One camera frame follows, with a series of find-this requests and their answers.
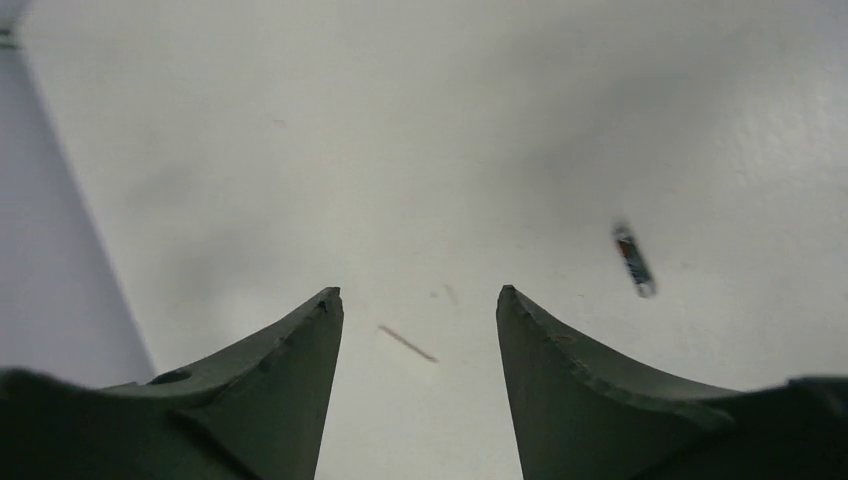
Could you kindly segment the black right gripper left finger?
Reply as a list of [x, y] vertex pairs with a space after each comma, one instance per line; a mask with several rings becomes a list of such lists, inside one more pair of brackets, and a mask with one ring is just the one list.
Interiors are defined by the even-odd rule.
[[5, 479], [311, 479], [344, 312], [328, 287], [268, 327], [146, 384], [1, 373]]

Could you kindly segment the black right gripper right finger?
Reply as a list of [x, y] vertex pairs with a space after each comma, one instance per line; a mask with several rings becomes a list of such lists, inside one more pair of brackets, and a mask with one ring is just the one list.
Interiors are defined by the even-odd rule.
[[636, 361], [512, 286], [496, 310], [526, 479], [843, 479], [847, 381], [737, 392]]

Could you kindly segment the black silver AAA battery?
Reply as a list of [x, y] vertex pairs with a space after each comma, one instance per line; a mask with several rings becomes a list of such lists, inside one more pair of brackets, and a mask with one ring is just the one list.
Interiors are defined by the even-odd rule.
[[625, 222], [615, 223], [611, 230], [611, 236], [637, 295], [641, 298], [655, 296], [657, 293], [656, 281], [630, 226]]

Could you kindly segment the white battery compartment cover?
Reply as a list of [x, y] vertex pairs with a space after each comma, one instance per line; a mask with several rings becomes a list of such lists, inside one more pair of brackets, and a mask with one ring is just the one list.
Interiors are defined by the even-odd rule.
[[378, 358], [396, 369], [419, 376], [434, 375], [438, 371], [436, 357], [386, 325], [377, 327], [374, 342]]

